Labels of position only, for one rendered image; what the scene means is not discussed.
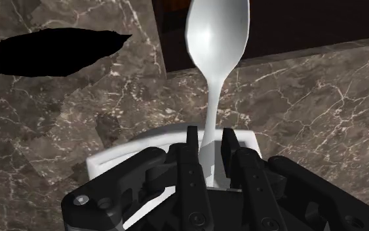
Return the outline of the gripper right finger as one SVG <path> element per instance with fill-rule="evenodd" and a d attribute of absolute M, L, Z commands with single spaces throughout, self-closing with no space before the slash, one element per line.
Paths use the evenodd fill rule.
<path fill-rule="evenodd" d="M 369 205 L 287 157 L 264 161 L 233 129 L 223 129 L 221 155 L 250 231 L 369 231 Z"/>

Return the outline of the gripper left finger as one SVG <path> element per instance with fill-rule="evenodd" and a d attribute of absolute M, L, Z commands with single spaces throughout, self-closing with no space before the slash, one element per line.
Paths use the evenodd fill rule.
<path fill-rule="evenodd" d="M 146 147 L 61 202 L 66 231 L 214 231 L 198 132 L 168 151 Z"/>

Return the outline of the white plastic spoon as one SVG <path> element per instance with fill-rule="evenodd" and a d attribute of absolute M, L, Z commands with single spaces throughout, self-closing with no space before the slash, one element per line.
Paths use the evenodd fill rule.
<path fill-rule="evenodd" d="M 208 187 L 214 185 L 214 142 L 221 89 L 244 54 L 249 29 L 250 0 L 191 0 L 185 42 L 190 58 L 208 87 L 206 121 L 199 151 Z"/>

